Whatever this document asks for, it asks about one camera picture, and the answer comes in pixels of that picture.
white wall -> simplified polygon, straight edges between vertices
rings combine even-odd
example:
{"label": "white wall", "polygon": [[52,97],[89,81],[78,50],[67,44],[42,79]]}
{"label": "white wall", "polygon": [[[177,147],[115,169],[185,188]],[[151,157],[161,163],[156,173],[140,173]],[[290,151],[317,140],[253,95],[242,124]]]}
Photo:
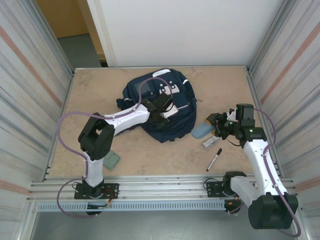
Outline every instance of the white wall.
{"label": "white wall", "polygon": [[88,0],[110,67],[247,65],[283,0]]}

backpack zipper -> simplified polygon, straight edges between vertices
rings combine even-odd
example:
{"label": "backpack zipper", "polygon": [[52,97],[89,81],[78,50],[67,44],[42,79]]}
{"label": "backpack zipper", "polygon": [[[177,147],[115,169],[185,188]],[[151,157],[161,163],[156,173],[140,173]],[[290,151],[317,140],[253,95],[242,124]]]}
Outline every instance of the backpack zipper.
{"label": "backpack zipper", "polygon": [[180,109],[185,109],[187,107],[189,107],[189,103],[187,105],[184,105],[184,106],[181,106],[181,107],[177,107],[177,109],[180,110]]}

small green pad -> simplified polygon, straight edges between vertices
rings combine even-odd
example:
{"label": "small green pad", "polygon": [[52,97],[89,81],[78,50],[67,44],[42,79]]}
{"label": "small green pad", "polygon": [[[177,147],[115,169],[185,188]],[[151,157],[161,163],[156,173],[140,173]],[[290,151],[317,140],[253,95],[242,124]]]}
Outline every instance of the small green pad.
{"label": "small green pad", "polygon": [[103,158],[103,166],[105,166],[109,170],[112,170],[119,160],[120,157],[115,154],[114,151],[110,150],[108,154]]}

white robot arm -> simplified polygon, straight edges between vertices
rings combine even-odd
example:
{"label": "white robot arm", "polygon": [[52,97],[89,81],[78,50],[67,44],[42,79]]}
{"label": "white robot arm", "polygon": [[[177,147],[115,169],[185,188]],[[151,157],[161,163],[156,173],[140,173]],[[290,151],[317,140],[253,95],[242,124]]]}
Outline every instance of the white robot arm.
{"label": "white robot arm", "polygon": [[154,101],[146,100],[140,105],[135,104],[131,108],[113,115],[104,115],[108,118],[107,120],[91,117],[78,138],[87,160],[87,176],[84,181],[91,188],[95,188],[103,182],[103,160],[110,151],[115,135],[147,121],[162,128],[169,122],[168,117],[177,112],[178,109],[170,96],[162,93]]}
{"label": "white robot arm", "polygon": [[239,140],[256,178],[256,184],[253,185],[243,172],[226,172],[221,184],[223,188],[217,187],[216,192],[222,191],[229,196],[237,194],[249,208],[248,216],[253,228],[288,229],[293,217],[283,202],[283,196],[294,213],[298,208],[298,200],[295,195],[288,194],[280,181],[269,150],[265,152],[264,159],[268,142],[264,130],[255,127],[254,106],[237,104],[235,110],[213,113],[205,121],[215,127],[216,137],[225,140],[233,135]]}

corrugated metal wall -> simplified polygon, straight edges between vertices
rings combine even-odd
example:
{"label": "corrugated metal wall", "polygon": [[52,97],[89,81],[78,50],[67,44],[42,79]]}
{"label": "corrugated metal wall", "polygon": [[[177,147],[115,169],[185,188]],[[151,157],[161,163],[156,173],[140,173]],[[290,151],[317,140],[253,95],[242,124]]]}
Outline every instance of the corrugated metal wall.
{"label": "corrugated metal wall", "polygon": [[320,1],[292,1],[250,68],[262,107],[276,126],[279,164],[297,184],[315,239],[320,239],[319,32]]}
{"label": "corrugated metal wall", "polygon": [[0,1],[0,239],[15,239],[41,181],[72,78],[33,1]]}

